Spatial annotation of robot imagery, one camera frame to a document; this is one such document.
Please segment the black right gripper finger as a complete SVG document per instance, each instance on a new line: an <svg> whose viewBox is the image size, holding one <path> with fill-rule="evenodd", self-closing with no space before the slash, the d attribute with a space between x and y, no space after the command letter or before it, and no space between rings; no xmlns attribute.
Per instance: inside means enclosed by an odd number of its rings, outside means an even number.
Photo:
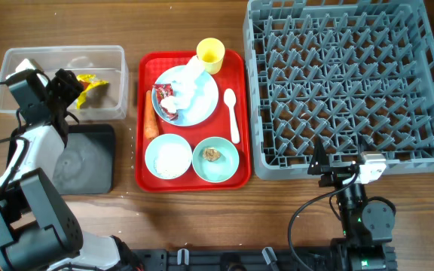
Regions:
<svg viewBox="0 0 434 271"><path fill-rule="evenodd" d="M323 147L322 139L316 137L314 142L313 156L307 170L308 175L323 175L330 172L329 159L325 148Z"/></svg>
<svg viewBox="0 0 434 271"><path fill-rule="evenodd" d="M357 136L358 139L358 152L365 153L371 151L371 147L369 146L368 142L365 140L365 138L362 135Z"/></svg>

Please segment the yellow sauce wrapper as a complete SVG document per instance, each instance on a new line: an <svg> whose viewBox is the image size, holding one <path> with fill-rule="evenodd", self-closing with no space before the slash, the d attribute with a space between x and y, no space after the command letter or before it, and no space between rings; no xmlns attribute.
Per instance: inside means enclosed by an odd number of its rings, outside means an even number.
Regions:
<svg viewBox="0 0 434 271"><path fill-rule="evenodd" d="M81 92L80 96L76 100L76 108L79 110L81 106L87 101L87 94L96 89L97 87L108 85L109 82L98 78L96 75L92 74L80 74L77 76L77 80L82 84L84 90Z"/></svg>

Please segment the red snack wrapper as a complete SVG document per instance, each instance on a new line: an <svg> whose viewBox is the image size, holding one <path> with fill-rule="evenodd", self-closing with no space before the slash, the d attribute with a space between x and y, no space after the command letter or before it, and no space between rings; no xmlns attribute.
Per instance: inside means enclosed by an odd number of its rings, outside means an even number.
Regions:
<svg viewBox="0 0 434 271"><path fill-rule="evenodd" d="M161 106L160 102L163 98L166 98L168 96L174 96L173 88L171 84L154 84L153 88L155 90L155 95L157 97L157 102L159 105L159 108L162 110L162 112L165 114L165 117L168 120L176 120L178 118L178 111L176 114L168 114Z"/></svg>

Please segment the small white tissue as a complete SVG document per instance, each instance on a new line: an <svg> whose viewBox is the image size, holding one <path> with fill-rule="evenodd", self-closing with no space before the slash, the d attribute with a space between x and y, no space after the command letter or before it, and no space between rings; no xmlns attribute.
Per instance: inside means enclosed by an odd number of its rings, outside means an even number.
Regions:
<svg viewBox="0 0 434 271"><path fill-rule="evenodd" d="M185 97L168 96L161 100L160 106L168 114L176 114L178 110L188 107L188 100Z"/></svg>

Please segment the large white tissue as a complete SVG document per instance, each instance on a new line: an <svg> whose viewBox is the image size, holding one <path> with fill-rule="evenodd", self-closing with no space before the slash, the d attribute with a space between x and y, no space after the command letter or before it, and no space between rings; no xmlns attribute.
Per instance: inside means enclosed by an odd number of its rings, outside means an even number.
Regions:
<svg viewBox="0 0 434 271"><path fill-rule="evenodd" d="M171 85L176 91L178 103L189 103L197 89L196 80L205 71L204 64L197 56L191 57L188 63L177 72L171 80Z"/></svg>

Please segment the light blue rice bowl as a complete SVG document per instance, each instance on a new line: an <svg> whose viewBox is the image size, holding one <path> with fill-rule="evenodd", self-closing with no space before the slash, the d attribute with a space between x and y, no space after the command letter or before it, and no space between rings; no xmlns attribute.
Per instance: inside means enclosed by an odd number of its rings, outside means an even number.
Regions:
<svg viewBox="0 0 434 271"><path fill-rule="evenodd" d="M159 135L157 138L153 139L150 144L148 145L146 151L145 151L145 165L147 169L150 171L150 173L160 179L163 179L157 175L154 169L154 159L157 156L157 153L162 145L168 144L168 143L176 143L185 145L188 150L191 152L191 160L192 160L192 149L189 143L180 135L176 134L163 134Z"/></svg>

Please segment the white rice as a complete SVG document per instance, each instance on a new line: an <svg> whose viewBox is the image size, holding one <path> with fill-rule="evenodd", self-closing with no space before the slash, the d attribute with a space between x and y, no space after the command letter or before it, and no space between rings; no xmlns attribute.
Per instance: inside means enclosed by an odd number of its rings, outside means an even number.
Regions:
<svg viewBox="0 0 434 271"><path fill-rule="evenodd" d="M154 159L154 169L163 179L174 179L183 175L191 162L191 152L185 145L168 143L162 145Z"/></svg>

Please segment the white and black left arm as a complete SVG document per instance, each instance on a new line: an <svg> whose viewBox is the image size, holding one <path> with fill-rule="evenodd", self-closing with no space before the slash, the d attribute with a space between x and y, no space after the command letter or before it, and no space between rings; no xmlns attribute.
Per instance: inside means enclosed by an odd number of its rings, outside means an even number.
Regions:
<svg viewBox="0 0 434 271"><path fill-rule="evenodd" d="M4 84L17 100L17 148L0 177L0 270L142 270L116 236L84 232L52 183L68 141L67 108L84 87L60 69L12 74Z"/></svg>

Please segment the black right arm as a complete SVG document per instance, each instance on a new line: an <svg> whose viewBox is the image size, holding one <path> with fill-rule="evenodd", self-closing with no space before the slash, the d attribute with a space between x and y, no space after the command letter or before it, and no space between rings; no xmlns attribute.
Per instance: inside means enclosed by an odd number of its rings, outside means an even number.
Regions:
<svg viewBox="0 0 434 271"><path fill-rule="evenodd" d="M359 156L348 166L332 166L320 137L316 138L307 170L320 177L320 187L333 187L344 237L331 241L330 267L336 270L396 270L392 231L396 207L388 199L366 195L365 186L378 180L387 162L384 155L370 149L358 138Z"/></svg>

